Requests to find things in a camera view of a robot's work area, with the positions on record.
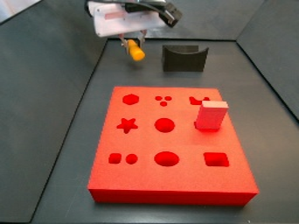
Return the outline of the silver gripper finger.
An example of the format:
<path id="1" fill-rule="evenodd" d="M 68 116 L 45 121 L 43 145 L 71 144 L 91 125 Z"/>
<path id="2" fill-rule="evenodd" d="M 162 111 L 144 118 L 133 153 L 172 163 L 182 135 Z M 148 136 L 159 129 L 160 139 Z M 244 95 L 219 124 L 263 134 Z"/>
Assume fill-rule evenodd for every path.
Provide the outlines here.
<path id="1" fill-rule="evenodd" d="M 139 47 L 143 47 L 143 44 L 146 42 L 146 34 L 147 34 L 147 30 L 142 30 L 140 34 L 138 36 L 138 41 L 139 41 L 138 45 L 139 45 Z"/>
<path id="2" fill-rule="evenodd" d="M 127 40 L 125 40 L 125 34 L 120 33 L 117 35 L 120 41 L 121 41 L 121 46 L 125 48 L 125 54 L 128 55 L 128 44 L 127 44 Z"/>

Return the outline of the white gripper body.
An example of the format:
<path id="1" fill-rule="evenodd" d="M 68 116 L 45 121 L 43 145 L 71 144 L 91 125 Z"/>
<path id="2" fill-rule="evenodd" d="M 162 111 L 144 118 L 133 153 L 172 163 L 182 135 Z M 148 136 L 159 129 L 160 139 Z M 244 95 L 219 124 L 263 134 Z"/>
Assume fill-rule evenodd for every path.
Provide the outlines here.
<path id="1" fill-rule="evenodd" d="M 100 37 L 164 27 L 156 11 L 127 12 L 120 3 L 88 1 L 88 13 L 93 17 L 95 31 Z"/>

